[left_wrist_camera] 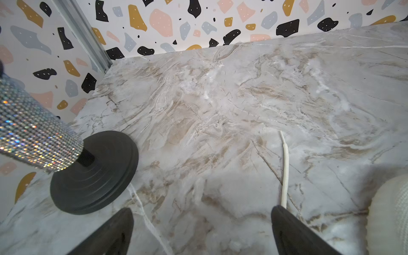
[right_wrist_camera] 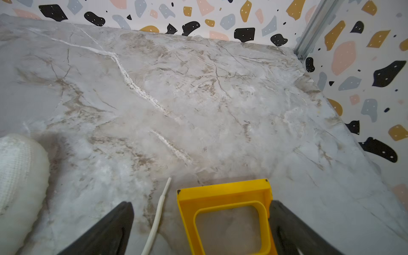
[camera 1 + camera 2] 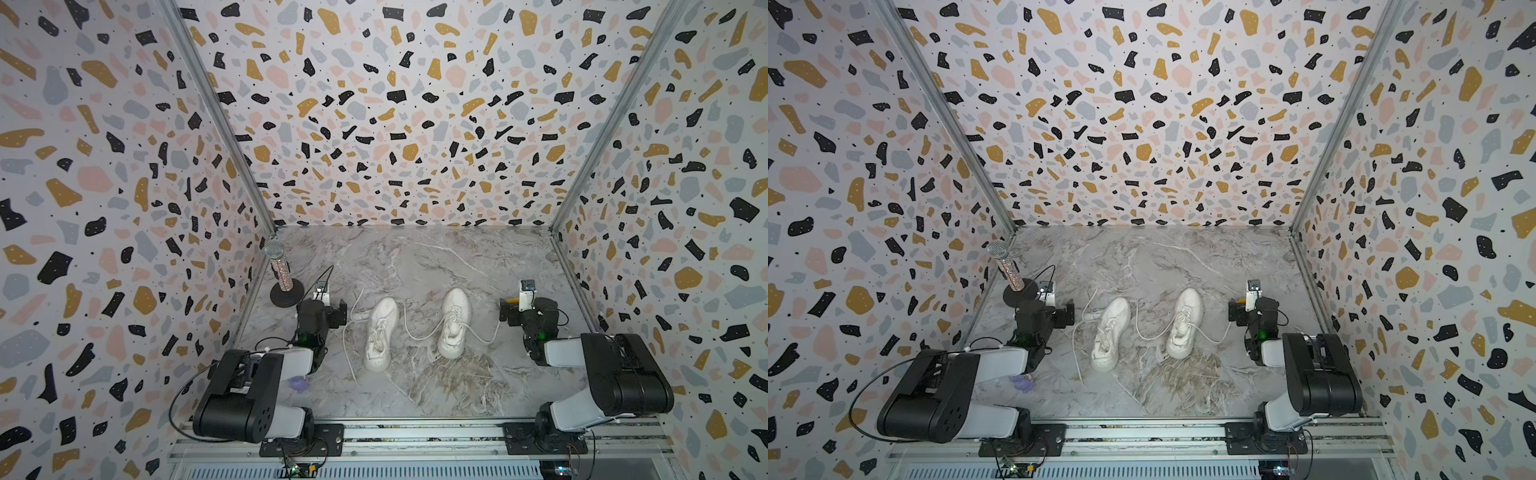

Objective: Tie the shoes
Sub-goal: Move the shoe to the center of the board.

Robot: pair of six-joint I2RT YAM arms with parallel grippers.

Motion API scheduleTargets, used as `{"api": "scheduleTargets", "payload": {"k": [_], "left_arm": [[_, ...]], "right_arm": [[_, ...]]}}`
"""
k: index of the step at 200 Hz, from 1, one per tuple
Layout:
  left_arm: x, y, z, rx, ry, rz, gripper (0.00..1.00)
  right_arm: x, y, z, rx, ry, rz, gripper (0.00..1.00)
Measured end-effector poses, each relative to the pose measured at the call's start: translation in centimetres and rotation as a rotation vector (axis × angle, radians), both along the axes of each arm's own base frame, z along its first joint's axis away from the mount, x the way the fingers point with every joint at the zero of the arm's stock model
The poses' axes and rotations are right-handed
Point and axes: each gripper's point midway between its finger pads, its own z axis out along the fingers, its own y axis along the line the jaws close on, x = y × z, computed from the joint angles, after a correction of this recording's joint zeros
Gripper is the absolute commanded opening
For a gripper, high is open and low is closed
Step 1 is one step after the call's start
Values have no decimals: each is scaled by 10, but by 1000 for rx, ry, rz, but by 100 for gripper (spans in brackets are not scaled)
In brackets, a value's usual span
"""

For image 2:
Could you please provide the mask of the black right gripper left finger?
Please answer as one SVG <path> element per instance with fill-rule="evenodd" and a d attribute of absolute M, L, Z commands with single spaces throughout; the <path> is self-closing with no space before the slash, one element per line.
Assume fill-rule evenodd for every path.
<path fill-rule="evenodd" d="M 132 203 L 123 201 L 59 254 L 124 255 L 133 220 Z"/>

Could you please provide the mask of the white sneaker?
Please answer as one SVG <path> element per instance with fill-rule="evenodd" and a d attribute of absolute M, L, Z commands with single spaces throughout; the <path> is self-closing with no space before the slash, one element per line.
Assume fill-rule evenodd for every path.
<path fill-rule="evenodd" d="M 50 162 L 37 141 L 19 134 L 1 138 L 1 254 L 23 246 L 43 206 Z"/>

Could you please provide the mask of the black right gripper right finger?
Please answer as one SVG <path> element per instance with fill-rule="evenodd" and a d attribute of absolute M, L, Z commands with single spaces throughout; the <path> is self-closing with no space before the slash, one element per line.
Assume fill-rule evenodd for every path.
<path fill-rule="evenodd" d="M 269 226 L 279 255 L 341 254 L 280 201 L 273 200 L 269 211 Z"/>

